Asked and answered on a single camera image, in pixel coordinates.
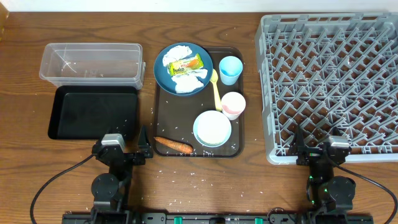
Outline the dark blue plate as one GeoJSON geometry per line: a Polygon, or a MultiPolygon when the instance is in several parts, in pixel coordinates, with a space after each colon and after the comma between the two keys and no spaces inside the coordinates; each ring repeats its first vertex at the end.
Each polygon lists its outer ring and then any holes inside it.
{"type": "Polygon", "coordinates": [[[164,48],[163,50],[160,51],[160,53],[158,54],[158,56],[155,60],[155,63],[154,63],[154,76],[155,76],[155,80],[156,80],[157,84],[166,92],[176,95],[176,96],[192,96],[192,95],[195,95],[195,94],[199,93],[200,91],[202,91],[207,86],[207,84],[210,82],[212,71],[213,71],[213,61],[212,61],[212,58],[211,58],[210,54],[208,53],[208,51],[197,44],[193,44],[193,43],[189,43],[189,42],[179,42],[179,43],[172,44],[172,45],[164,48]],[[162,63],[163,56],[172,47],[175,47],[177,45],[186,45],[191,48],[192,53],[185,58],[194,57],[196,54],[200,54],[200,57],[204,63],[203,68],[208,70],[208,74],[207,74],[206,78],[199,78],[199,80],[204,84],[204,87],[197,88],[196,90],[194,90],[191,93],[182,93],[182,94],[176,93],[176,91],[175,91],[176,83],[172,81],[173,76],[171,76],[169,73],[169,65],[167,67],[165,67],[165,66],[163,66],[163,63],[162,63]]]}

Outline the white tissue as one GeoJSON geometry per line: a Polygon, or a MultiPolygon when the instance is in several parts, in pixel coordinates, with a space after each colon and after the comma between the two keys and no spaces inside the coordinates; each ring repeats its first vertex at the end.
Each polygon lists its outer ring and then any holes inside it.
{"type": "Polygon", "coordinates": [[[178,94],[191,93],[197,88],[204,87],[199,78],[206,78],[208,70],[201,68],[192,70],[183,75],[174,75],[172,81],[176,83],[175,91],[178,94]]]}
{"type": "Polygon", "coordinates": [[[192,53],[192,50],[189,46],[186,45],[177,45],[172,47],[162,59],[163,66],[167,67],[168,64],[172,62],[176,62],[181,60],[192,53]]]}

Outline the pink white plastic cup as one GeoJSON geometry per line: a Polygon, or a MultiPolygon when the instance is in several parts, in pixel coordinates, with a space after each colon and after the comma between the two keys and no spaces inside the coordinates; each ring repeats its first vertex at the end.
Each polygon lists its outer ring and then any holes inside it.
{"type": "Polygon", "coordinates": [[[230,120],[236,120],[245,110],[246,100],[238,92],[229,92],[221,99],[222,113],[230,120]]]}

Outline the yellow green snack wrapper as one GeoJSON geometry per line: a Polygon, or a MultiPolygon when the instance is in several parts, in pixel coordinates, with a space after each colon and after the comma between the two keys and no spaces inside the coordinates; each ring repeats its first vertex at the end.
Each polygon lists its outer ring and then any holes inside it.
{"type": "Polygon", "coordinates": [[[193,70],[198,70],[204,67],[204,63],[200,54],[194,57],[184,58],[169,64],[169,73],[171,76],[183,75],[193,70]]]}

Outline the yellow plastic spoon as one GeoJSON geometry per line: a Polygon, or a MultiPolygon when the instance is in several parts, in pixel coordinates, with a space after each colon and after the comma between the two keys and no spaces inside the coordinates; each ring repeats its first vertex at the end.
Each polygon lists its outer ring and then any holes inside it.
{"type": "Polygon", "coordinates": [[[218,81],[218,73],[215,69],[213,69],[211,78],[210,78],[210,82],[213,85],[215,108],[217,111],[222,111],[222,105],[221,105],[220,94],[218,91],[217,81],[218,81]]]}

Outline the light blue plastic cup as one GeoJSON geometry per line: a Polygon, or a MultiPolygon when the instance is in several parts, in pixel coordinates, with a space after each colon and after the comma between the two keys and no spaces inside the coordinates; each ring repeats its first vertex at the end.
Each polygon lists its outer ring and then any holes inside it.
{"type": "Polygon", "coordinates": [[[222,83],[234,85],[243,71],[243,63],[235,56],[227,56],[220,61],[219,70],[222,83]]]}

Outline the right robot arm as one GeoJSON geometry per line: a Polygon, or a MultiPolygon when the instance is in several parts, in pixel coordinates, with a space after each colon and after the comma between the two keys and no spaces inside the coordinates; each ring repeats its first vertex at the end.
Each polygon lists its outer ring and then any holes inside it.
{"type": "Polygon", "coordinates": [[[298,127],[289,147],[289,152],[297,156],[298,166],[308,166],[307,198],[313,209],[302,217],[307,223],[347,223],[346,212],[353,209],[355,181],[336,176],[334,168],[346,161],[351,152],[346,137],[338,128],[333,128],[317,147],[306,145],[302,128],[298,127]]]}

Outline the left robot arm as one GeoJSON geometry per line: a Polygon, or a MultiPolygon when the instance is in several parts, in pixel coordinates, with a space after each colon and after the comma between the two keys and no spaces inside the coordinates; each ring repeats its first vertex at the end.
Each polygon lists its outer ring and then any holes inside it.
{"type": "Polygon", "coordinates": [[[99,213],[121,214],[127,210],[129,189],[134,166],[143,166],[154,153],[149,143],[146,127],[139,133],[137,152],[126,152],[122,134],[105,134],[92,148],[97,161],[109,167],[109,171],[97,176],[92,185],[93,208],[99,213]]]}

